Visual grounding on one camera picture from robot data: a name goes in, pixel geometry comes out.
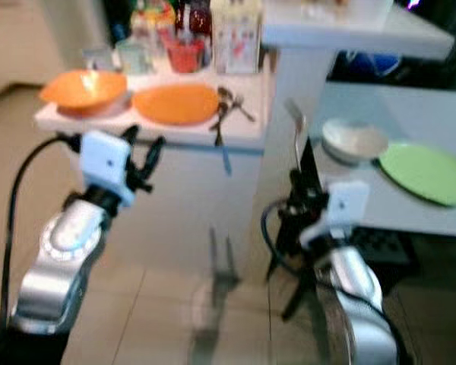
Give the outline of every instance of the shelf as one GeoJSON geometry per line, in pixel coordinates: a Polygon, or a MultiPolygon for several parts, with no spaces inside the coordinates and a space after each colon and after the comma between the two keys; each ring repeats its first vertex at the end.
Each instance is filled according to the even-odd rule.
{"type": "MultiPolygon", "coordinates": [[[[268,62],[262,72],[256,75],[218,75],[213,69],[179,75],[170,71],[166,59],[154,60],[156,72],[142,76],[128,76],[128,89],[137,91],[159,84],[203,82],[212,87],[223,85],[234,94],[241,94],[245,101],[243,106],[256,118],[249,122],[240,111],[234,110],[223,122],[222,136],[228,148],[248,148],[262,151],[264,148],[265,126],[268,122],[270,108],[269,98],[273,87],[268,62]]],[[[110,111],[94,118],[76,119],[61,114],[54,103],[44,106],[36,115],[36,124],[46,130],[65,133],[81,133],[90,129],[101,129],[111,133],[120,133],[136,123],[141,126],[139,138],[153,140],[163,135],[170,144],[190,144],[214,146],[215,133],[208,130],[217,117],[193,127],[171,127],[153,123],[141,116],[133,107],[121,109],[116,113],[116,106],[110,111]]]]}
{"type": "Polygon", "coordinates": [[[300,0],[267,0],[262,42],[280,48],[319,48],[395,53],[423,59],[445,59],[454,37],[393,5],[385,25],[332,24],[310,20],[300,0]]]}

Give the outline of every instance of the orange plate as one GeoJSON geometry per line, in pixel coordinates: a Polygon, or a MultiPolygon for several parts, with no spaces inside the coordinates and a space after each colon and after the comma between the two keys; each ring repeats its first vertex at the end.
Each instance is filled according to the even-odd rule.
{"type": "Polygon", "coordinates": [[[215,89],[205,84],[173,84],[139,91],[132,99],[145,118],[167,125],[196,125],[218,108],[215,89]]]}
{"type": "Polygon", "coordinates": [[[68,109],[105,106],[127,91],[127,79],[115,72],[74,70],[60,74],[39,97],[68,109]]]}

